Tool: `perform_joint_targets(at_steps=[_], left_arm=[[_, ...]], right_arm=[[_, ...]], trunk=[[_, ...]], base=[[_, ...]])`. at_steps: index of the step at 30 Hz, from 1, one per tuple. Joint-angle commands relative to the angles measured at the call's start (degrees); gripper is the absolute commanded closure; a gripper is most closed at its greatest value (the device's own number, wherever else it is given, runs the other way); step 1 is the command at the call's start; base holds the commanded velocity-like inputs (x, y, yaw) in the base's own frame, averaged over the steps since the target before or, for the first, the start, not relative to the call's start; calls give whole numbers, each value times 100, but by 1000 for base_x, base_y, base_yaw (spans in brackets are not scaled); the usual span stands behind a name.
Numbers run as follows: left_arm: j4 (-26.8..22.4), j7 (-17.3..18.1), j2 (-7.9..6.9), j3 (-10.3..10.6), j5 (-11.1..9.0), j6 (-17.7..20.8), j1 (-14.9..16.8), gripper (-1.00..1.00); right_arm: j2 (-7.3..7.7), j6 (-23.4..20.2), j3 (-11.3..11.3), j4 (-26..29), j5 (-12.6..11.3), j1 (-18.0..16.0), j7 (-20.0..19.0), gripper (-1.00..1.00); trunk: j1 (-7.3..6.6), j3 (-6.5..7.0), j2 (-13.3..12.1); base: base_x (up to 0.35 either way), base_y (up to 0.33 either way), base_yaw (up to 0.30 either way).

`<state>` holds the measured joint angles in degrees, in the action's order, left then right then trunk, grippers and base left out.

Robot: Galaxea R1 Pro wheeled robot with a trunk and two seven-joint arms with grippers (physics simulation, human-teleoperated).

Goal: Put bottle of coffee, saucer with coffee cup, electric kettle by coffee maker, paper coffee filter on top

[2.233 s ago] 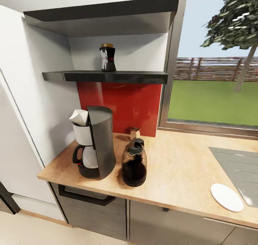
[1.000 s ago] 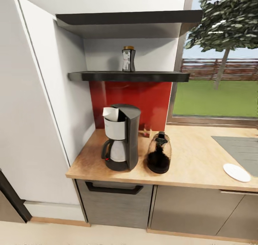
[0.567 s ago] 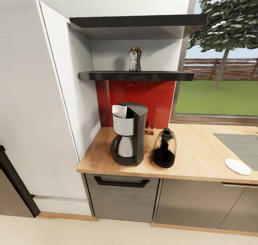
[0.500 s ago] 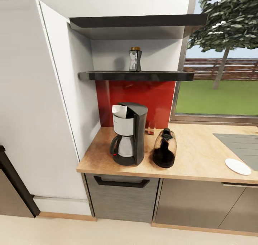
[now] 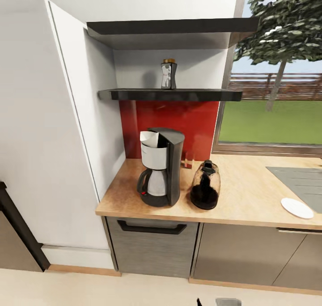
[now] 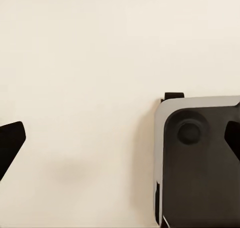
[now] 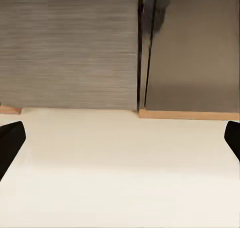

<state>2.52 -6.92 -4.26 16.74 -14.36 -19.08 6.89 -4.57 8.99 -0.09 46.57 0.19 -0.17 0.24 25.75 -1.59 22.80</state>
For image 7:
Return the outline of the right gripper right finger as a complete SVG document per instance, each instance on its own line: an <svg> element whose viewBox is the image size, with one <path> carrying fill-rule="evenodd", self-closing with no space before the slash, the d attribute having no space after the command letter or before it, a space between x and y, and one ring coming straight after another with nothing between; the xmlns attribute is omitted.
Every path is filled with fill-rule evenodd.
<svg viewBox="0 0 240 228"><path fill-rule="evenodd" d="M240 122L228 121L224 139L240 161Z"/></svg>

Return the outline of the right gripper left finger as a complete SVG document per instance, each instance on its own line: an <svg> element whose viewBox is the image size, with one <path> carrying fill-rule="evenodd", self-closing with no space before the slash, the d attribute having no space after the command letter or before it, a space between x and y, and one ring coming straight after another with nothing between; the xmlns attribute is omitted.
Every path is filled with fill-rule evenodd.
<svg viewBox="0 0 240 228"><path fill-rule="evenodd" d="M25 140L25 129L21 121L0 126L0 181Z"/></svg>

